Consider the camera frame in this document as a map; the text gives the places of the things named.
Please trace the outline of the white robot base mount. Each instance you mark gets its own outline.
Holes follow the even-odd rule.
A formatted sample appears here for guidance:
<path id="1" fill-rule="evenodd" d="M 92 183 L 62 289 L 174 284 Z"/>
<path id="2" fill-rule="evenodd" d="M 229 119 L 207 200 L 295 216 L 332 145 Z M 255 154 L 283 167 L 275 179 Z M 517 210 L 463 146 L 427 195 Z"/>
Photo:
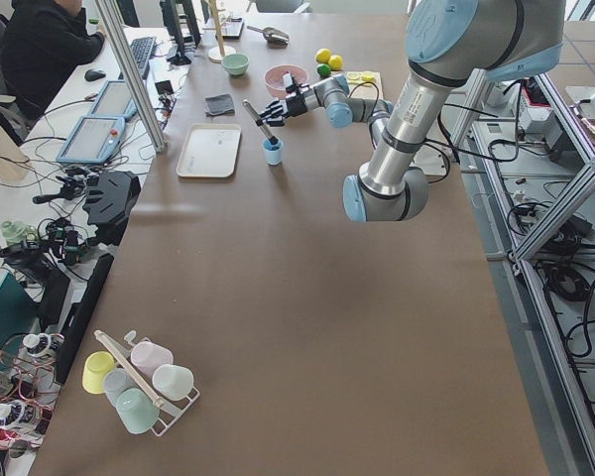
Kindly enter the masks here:
<path id="1" fill-rule="evenodd" d="M 412 165 L 420 168 L 430 179 L 442 179 L 450 170 L 451 163 L 441 146 L 423 144 L 416 153 Z"/>

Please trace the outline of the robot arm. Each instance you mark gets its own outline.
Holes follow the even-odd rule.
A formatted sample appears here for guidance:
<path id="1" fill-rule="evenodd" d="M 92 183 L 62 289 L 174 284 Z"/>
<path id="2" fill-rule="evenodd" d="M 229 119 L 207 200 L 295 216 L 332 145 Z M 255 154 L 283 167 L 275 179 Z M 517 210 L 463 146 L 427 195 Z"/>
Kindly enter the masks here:
<path id="1" fill-rule="evenodd" d="M 401 221 L 417 216 L 428 183 L 413 164 L 448 95 L 476 69 L 492 82 L 547 72 L 562 47 L 561 1 L 424 1 L 410 17 L 405 39 L 410 75 L 396 103 L 353 98 L 336 74 L 313 86 L 283 76 L 287 96 L 248 113 L 274 149 L 272 128 L 321 107 L 332 126 L 369 126 L 374 152 L 358 173 L 345 178 L 343 205 L 356 222 Z"/>

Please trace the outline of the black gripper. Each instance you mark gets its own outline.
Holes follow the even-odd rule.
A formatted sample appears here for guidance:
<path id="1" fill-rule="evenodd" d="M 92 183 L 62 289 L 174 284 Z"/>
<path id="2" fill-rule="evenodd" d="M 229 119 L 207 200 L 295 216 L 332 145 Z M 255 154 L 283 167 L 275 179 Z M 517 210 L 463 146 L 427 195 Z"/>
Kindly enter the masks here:
<path id="1" fill-rule="evenodd" d="M 256 125 L 260 128 L 284 127 L 286 119 L 299 117 L 310 109 L 311 92 L 288 94 L 285 99 L 274 99 L 260 113 Z"/>

